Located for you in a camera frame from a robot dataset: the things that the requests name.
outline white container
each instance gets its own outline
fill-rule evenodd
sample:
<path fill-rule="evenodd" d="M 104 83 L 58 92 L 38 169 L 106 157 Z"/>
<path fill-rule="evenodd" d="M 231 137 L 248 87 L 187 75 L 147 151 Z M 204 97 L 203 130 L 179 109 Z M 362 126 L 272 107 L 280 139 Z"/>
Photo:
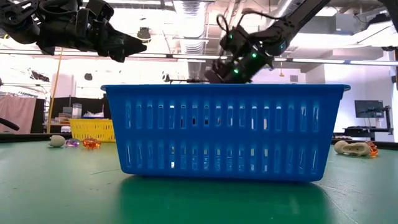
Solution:
<path fill-rule="evenodd" d="M 78 119 L 81 118 L 81 104 L 79 103 L 74 103 L 72 109 L 72 118 L 73 119 Z"/>

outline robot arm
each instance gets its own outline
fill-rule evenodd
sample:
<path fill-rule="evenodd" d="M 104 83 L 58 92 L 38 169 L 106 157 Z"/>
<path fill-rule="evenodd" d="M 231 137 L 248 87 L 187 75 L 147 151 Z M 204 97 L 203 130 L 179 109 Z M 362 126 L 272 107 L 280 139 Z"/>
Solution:
<path fill-rule="evenodd" d="M 143 52 L 142 41 L 115 30 L 113 8 L 104 0 L 0 0 L 0 28 L 21 44 L 36 43 L 45 54 L 55 47 L 97 52 L 117 62 Z"/>
<path fill-rule="evenodd" d="M 398 12 L 397 0 L 379 0 L 389 11 Z M 325 7 L 330 0 L 306 0 L 294 12 L 280 18 L 272 18 L 251 9 L 245 14 L 259 14 L 277 19 L 268 29 L 248 34 L 238 23 L 220 41 L 225 51 L 233 54 L 227 62 L 215 60 L 205 76 L 210 83 L 249 83 L 251 78 L 264 66 L 272 68 L 274 57 L 282 54 L 300 29 Z M 398 16 L 392 16 L 398 24 Z"/>

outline green table surface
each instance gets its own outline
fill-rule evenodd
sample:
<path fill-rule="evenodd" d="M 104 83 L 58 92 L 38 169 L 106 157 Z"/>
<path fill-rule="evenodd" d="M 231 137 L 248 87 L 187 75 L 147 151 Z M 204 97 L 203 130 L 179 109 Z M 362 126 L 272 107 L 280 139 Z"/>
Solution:
<path fill-rule="evenodd" d="M 0 223 L 398 223 L 398 152 L 330 150 L 312 184 L 142 178 L 115 144 L 51 149 L 0 144 Z"/>

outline blue plastic basket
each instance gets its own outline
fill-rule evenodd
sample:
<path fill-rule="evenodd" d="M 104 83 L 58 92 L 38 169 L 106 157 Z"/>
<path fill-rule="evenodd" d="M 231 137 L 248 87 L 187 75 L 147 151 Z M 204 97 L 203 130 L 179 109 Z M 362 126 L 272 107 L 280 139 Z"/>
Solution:
<path fill-rule="evenodd" d="M 123 172 L 316 181 L 346 85 L 107 85 Z"/>

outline computer screen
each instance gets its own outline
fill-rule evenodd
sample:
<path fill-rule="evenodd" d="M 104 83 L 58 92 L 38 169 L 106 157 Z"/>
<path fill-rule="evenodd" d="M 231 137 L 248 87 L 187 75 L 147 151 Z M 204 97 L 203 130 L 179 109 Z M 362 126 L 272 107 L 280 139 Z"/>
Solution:
<path fill-rule="evenodd" d="M 382 100 L 356 100 L 355 117 L 357 118 L 383 118 Z"/>

